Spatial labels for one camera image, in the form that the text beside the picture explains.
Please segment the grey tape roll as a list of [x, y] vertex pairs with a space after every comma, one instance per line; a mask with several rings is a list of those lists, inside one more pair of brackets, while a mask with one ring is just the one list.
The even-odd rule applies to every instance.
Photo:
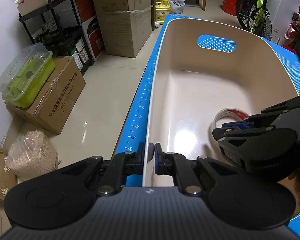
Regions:
[[249, 115], [244, 111], [241, 111], [236, 108], [225, 108], [219, 111], [216, 116], [214, 117], [211, 125], [210, 125], [210, 132], [213, 131], [217, 127], [217, 122], [223, 118], [230, 118], [235, 121], [242, 121], [247, 118]]

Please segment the beige plastic storage basket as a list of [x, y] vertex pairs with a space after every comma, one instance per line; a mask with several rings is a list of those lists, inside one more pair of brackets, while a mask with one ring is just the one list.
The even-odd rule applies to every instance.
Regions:
[[179, 17], [162, 29], [149, 96], [147, 144], [196, 159], [222, 160], [212, 127], [232, 108], [249, 115], [300, 96], [291, 52], [242, 29]]

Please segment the blue silicone baking mat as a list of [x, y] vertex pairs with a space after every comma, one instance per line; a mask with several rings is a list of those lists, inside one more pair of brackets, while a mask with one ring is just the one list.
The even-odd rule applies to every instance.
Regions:
[[[185, 16], [170, 16], [164, 26], [168, 21], [179, 17]], [[162, 29], [128, 113], [118, 151], [136, 150], [139, 143], [147, 145], [148, 99], [152, 91], [151, 83], [161, 38]], [[192, 202], [187, 198], [181, 199], [181, 207], [187, 211], [193, 210], [194, 217], [179, 215], [177, 200], [164, 197], [165, 193], [176, 193], [172, 188], [172, 179], [155, 174], [154, 157], [145, 161], [144, 165], [145, 171], [142, 175], [132, 175], [127, 179], [128, 189], [133, 197], [137, 197], [140, 192], [144, 195], [143, 198], [135, 200], [133, 207], [140, 203], [146, 206], [145, 210], [139, 211], [137, 218], [122, 216], [125, 228], [131, 230], [130, 237], [133, 239], [300, 239], [300, 215], [296, 215], [288, 226], [265, 232], [227, 226], [208, 209], [199, 211], [192, 207]]]

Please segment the cardboard box on floor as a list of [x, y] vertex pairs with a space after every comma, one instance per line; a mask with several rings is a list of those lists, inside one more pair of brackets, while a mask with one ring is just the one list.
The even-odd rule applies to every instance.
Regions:
[[7, 101], [5, 105], [25, 121], [60, 134], [85, 87], [85, 80], [73, 57], [54, 57], [53, 61], [55, 70], [29, 108], [15, 107]]

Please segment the bag of grain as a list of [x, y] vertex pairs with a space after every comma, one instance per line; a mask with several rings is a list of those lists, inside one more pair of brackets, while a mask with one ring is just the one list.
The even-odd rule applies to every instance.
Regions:
[[4, 170], [26, 181], [56, 170], [61, 161], [43, 131], [28, 131], [10, 147]]

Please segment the green black bicycle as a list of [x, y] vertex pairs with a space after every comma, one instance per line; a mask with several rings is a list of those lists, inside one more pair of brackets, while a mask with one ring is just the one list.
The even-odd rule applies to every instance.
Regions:
[[237, 0], [235, 12], [243, 30], [269, 41], [272, 39], [272, 22], [267, 8], [269, 0]]

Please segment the white freezer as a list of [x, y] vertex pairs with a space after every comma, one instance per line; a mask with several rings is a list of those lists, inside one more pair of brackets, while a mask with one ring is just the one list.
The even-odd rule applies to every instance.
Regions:
[[285, 43], [286, 31], [292, 22], [293, 14], [299, 12], [300, 0], [268, 0], [267, 8], [272, 22], [271, 41], [279, 46]]

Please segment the green clear plastic container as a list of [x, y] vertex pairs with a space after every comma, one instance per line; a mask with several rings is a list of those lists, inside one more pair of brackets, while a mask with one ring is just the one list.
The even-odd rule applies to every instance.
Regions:
[[42, 43], [25, 47], [0, 76], [2, 99], [29, 108], [55, 69], [52, 55]]

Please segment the white plastic bag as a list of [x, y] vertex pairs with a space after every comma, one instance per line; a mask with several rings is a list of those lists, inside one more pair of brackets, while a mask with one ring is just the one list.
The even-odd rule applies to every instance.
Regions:
[[181, 14], [185, 7], [185, 0], [169, 0], [170, 13]]

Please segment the yellow detergent jug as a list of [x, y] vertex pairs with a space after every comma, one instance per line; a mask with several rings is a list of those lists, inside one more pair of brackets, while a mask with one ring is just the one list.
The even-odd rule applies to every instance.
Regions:
[[170, 14], [169, 0], [159, 0], [155, 3], [155, 21], [163, 24], [166, 16]]

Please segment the black metal shelf rack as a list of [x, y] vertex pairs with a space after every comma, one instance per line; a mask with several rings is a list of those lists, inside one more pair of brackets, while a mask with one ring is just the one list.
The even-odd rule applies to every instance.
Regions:
[[19, 15], [31, 42], [42, 43], [53, 56], [71, 56], [81, 74], [93, 65], [74, 0], [47, 0], [26, 15]]

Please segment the large cardboard box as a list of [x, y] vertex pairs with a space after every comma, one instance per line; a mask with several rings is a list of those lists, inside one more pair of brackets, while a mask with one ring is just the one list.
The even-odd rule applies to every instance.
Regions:
[[93, 0], [106, 52], [135, 58], [151, 35], [151, 0]]

